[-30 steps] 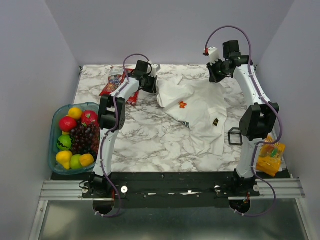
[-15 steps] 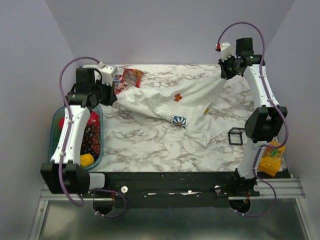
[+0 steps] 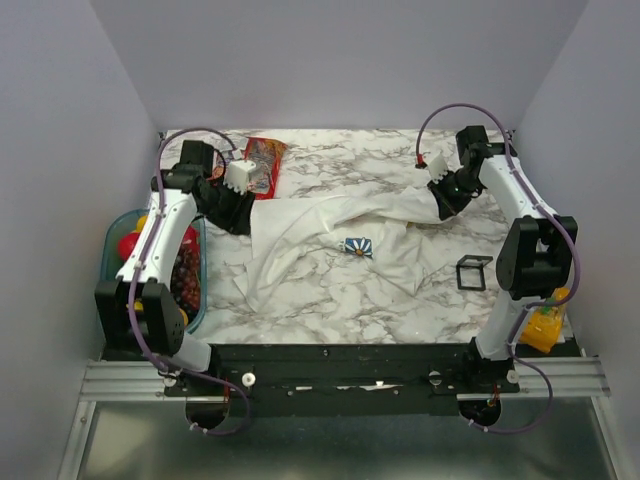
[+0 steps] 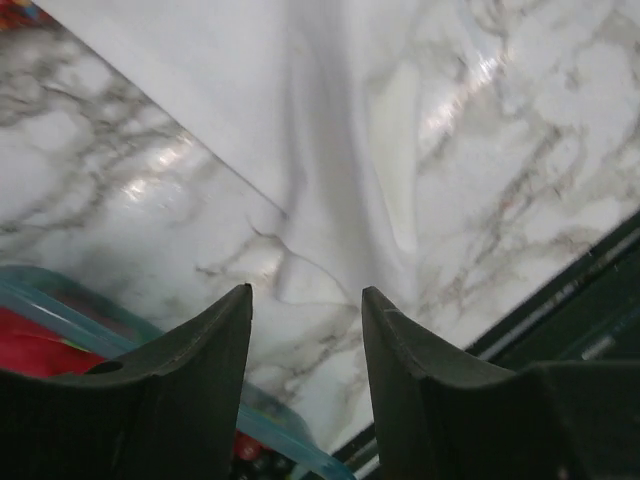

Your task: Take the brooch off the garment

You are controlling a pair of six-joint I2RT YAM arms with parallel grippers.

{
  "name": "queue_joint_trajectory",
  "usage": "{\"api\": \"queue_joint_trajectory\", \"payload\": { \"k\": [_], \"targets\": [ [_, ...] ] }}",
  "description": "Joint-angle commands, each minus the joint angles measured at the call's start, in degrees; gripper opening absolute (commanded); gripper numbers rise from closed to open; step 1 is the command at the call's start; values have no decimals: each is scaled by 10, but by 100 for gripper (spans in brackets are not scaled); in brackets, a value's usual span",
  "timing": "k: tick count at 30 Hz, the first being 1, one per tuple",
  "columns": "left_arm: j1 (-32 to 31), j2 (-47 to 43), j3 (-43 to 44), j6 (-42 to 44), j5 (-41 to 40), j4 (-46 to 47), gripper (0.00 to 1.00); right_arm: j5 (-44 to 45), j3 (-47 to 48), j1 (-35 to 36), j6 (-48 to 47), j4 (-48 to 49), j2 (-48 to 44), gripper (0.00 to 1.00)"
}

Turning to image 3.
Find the white garment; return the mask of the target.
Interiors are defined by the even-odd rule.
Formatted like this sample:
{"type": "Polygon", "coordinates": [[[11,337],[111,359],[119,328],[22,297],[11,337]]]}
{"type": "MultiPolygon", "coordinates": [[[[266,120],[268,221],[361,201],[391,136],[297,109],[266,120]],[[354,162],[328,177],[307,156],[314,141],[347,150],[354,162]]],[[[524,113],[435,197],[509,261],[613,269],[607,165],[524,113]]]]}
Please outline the white garment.
{"type": "Polygon", "coordinates": [[[257,312],[298,259],[332,249],[362,259],[370,271],[415,295],[446,264],[446,255],[418,227],[440,223],[433,196],[413,187],[370,196],[261,200],[250,214],[252,259],[234,282],[257,312]]]}

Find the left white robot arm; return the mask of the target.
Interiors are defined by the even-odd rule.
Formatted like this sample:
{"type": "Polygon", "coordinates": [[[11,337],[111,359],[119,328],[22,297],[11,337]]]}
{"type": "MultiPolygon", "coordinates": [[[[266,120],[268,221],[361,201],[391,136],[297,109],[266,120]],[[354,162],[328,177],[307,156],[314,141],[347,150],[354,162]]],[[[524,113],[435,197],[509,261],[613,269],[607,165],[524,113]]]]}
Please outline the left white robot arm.
{"type": "Polygon", "coordinates": [[[170,292],[174,262],[199,215],[230,233],[248,234],[255,200],[249,183],[256,163],[230,155],[216,177],[216,158],[212,145],[186,140],[179,161],[156,171],[147,221],[132,253],[94,291],[109,349],[140,353],[163,372],[188,370],[188,384],[201,395],[220,387],[222,372],[211,363],[212,347],[186,331],[170,292]]]}

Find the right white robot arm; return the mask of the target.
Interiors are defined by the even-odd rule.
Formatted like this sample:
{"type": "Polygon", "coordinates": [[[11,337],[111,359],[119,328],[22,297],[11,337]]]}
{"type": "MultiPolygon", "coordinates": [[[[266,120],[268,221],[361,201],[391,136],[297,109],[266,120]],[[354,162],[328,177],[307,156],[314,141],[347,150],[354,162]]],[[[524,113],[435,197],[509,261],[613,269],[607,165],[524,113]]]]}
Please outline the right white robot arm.
{"type": "Polygon", "coordinates": [[[483,191],[496,200],[510,223],[496,260],[500,292],[485,327],[472,339],[460,379],[480,392],[506,377],[514,363],[515,345],[532,310],[566,284],[573,263],[578,225],[540,200],[526,179],[514,149],[492,143],[482,126],[467,126],[456,135],[461,166],[451,171],[443,161],[427,168],[441,220],[458,215],[483,191]]]}

